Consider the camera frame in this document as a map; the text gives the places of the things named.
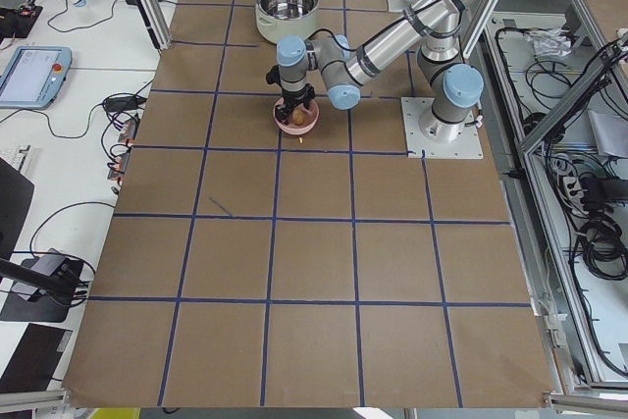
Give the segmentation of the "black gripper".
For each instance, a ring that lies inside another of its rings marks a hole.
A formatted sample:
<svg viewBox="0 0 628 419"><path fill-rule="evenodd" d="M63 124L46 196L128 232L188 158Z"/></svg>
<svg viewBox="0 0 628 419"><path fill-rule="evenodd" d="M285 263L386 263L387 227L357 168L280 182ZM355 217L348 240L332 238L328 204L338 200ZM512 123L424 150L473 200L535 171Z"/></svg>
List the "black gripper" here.
<svg viewBox="0 0 628 419"><path fill-rule="evenodd" d="M291 110L300 104L303 105L307 116L315 115L315 91L307 82L307 66L284 67L275 65L266 74L268 84L277 84L282 89L284 104L277 106L277 120L281 124L287 124L291 116Z"/></svg>

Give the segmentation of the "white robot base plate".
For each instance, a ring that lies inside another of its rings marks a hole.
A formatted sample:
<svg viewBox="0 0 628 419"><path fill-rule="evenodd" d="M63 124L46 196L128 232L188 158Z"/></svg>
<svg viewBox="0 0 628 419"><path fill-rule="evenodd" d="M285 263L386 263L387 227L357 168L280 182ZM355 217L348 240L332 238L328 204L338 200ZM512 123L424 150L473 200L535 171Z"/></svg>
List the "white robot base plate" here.
<svg viewBox="0 0 628 419"><path fill-rule="evenodd" d="M433 114L432 97L402 97L401 109L409 158L479 160L484 157L471 110L459 124L445 124Z"/></svg>

